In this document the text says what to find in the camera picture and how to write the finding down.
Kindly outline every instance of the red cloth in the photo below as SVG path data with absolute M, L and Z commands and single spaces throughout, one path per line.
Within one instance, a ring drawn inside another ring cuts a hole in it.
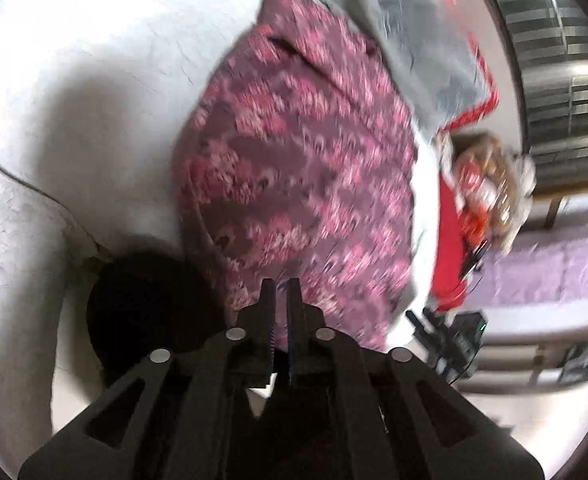
M 454 194 L 440 180 L 439 245 L 436 253 L 431 293 L 439 300 L 439 310 L 449 310 L 462 305 L 466 297 L 464 282 L 460 279 L 464 261 L 462 228 L 456 211 Z

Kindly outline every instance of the folded cloth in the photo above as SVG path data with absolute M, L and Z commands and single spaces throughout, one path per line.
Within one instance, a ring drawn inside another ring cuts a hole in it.
M 312 0 L 263 0 L 177 147 L 187 252 L 228 322 L 285 280 L 329 326 L 382 349 L 410 277 L 410 111 L 373 44 Z
M 480 120 L 498 91 L 453 0 L 321 0 L 345 12 L 380 45 L 387 68 L 427 142 L 439 130 Z

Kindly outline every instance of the pink flower pattern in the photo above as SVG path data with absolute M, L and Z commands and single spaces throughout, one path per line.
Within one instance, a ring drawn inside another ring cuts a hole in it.
M 329 326 L 384 348 L 410 277 L 410 120 L 378 49 L 342 16 L 312 0 L 263 0 L 174 166 L 181 216 L 203 241 L 189 254 L 216 266 L 203 273 L 229 322 L 263 278 L 299 277 Z M 281 348 L 285 317 L 279 288 Z

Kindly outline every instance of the triangular cutout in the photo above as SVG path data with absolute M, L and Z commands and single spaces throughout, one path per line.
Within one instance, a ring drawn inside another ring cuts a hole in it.
M 440 397 L 427 381 L 416 383 L 416 390 L 443 447 L 455 446 L 475 433 L 471 421 Z
M 103 413 L 87 424 L 85 432 L 88 436 L 115 449 L 119 448 L 144 389 L 145 381 L 142 379 L 130 384 L 128 389 L 114 399 Z

